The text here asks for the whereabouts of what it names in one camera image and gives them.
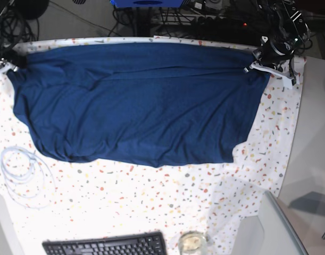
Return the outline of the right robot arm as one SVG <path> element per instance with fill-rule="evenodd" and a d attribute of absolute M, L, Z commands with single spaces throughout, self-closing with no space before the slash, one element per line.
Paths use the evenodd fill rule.
<path fill-rule="evenodd" d="M 14 49 L 25 30 L 25 19 L 15 9 L 13 1 L 0 1 L 0 75 L 26 67 L 27 58 Z"/>

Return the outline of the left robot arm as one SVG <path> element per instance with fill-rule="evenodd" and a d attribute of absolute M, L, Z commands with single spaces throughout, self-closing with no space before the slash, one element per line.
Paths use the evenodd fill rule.
<path fill-rule="evenodd" d="M 309 39 L 310 30 L 294 1 L 257 1 L 257 9 L 265 16 L 271 30 L 261 37 L 261 46 L 252 52 L 252 69 L 280 77 L 285 88 L 299 84 L 295 71 L 295 51 Z"/>

